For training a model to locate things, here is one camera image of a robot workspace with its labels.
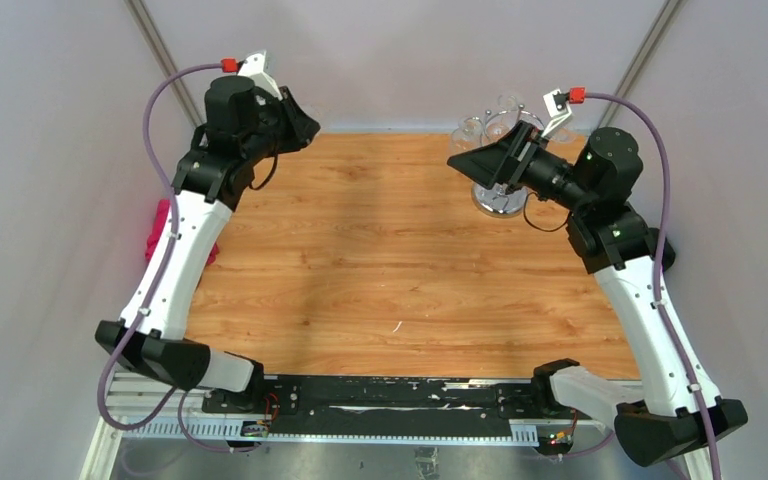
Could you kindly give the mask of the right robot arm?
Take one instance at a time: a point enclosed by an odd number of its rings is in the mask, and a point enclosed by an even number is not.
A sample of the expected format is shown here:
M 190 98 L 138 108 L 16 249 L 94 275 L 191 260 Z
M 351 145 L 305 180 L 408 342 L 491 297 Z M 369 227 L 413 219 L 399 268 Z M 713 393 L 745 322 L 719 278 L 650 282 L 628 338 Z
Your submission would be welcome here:
M 569 162 L 525 121 L 498 141 L 448 165 L 475 184 L 526 190 L 568 212 L 575 254 L 607 296 L 642 376 L 634 393 L 562 359 L 534 370 L 531 403 L 544 417 L 574 409 L 609 427 L 626 455 L 648 467 L 705 448 L 745 425 L 743 403 L 727 399 L 700 365 L 670 303 L 663 270 L 672 250 L 631 206 L 643 163 L 628 132 L 605 127 Z

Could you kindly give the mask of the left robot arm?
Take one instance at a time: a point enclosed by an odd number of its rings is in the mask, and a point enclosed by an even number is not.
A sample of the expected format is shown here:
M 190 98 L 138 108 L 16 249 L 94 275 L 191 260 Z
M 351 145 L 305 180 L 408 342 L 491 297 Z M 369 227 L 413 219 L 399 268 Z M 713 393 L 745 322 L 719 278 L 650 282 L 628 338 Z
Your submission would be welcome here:
M 166 223 L 136 292 L 119 319 L 101 321 L 96 342 L 132 373 L 180 390 L 228 392 L 243 413 L 266 400 L 263 367 L 185 337 L 195 289 L 208 257 L 262 160 L 300 151 L 319 123 L 286 86 L 227 75 L 204 95 L 206 121 L 171 181 Z

